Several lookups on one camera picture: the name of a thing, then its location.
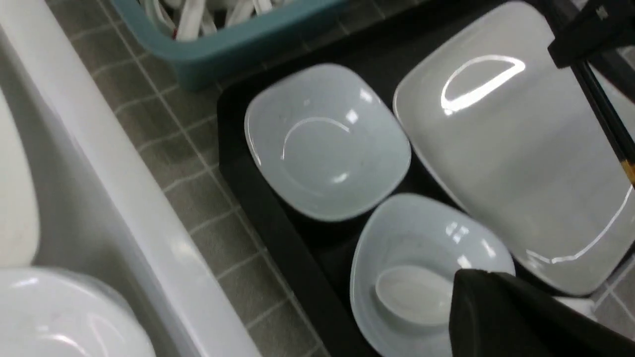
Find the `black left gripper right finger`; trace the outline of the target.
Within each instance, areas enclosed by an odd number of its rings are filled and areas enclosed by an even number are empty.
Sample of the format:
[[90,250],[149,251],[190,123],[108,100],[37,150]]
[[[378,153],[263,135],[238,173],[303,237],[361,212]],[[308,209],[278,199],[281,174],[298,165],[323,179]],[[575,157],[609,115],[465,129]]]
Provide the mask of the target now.
[[632,0],[528,0],[547,19],[554,38],[537,46],[541,59],[567,68],[634,46]]

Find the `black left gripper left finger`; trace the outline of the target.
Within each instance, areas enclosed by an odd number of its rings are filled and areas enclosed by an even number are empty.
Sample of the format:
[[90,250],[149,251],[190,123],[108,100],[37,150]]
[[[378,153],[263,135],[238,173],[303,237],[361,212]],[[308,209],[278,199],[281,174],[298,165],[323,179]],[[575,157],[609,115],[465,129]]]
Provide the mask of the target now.
[[634,342],[508,273],[460,269],[449,317],[454,357],[632,357]]

